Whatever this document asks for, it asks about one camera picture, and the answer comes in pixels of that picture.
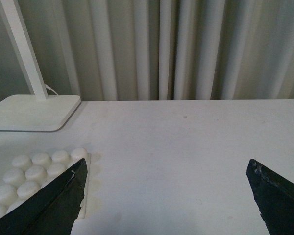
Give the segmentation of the right-camera right gripper black right finger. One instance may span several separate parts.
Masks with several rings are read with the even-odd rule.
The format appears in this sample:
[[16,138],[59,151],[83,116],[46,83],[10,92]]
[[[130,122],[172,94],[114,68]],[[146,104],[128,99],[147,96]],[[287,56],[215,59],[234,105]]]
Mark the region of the right-camera right gripper black right finger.
[[271,235],[294,235],[294,183],[250,159],[246,175]]

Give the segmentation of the right-camera right gripper black left finger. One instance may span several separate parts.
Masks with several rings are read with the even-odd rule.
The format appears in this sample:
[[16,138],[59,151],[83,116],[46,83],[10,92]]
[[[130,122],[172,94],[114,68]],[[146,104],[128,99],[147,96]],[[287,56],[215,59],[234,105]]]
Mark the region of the right-camera right gripper black left finger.
[[85,159],[0,219],[0,235],[69,235],[84,199]]

